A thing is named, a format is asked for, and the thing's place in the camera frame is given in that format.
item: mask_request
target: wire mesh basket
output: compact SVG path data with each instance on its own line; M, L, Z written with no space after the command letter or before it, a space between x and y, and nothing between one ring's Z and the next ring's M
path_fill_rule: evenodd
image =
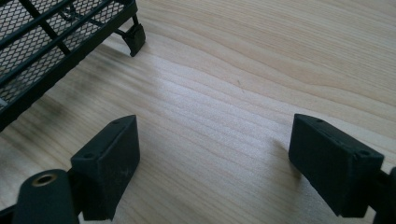
M146 39L136 12L135 0L0 0L0 131L112 33L134 56Z

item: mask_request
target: desk organizer tray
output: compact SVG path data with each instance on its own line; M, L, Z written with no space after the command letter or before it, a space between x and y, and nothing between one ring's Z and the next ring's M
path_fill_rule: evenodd
M135 0L0 0L0 132L112 33L135 56L136 12Z

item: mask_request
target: wooden table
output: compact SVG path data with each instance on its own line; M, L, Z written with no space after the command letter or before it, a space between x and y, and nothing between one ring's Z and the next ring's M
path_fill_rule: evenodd
M0 133L1 209L136 114L141 162L114 223L372 222L371 209L336 217L288 149L303 113L383 153L385 172L396 165L395 1L137 5L147 43L135 58L111 36Z

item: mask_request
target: black wire rack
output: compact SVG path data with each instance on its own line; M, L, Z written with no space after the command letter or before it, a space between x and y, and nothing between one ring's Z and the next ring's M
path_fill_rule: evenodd
M136 12L135 0L0 0L0 132L112 33L135 56Z

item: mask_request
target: light wood tabletop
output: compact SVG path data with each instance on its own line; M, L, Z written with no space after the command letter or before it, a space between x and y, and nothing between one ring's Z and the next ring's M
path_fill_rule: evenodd
M0 209L136 114L141 161L114 223L372 223L372 209L337 217L288 150L301 113L384 154L386 173L396 165L396 1L137 6L147 42L134 58L110 36L0 133Z

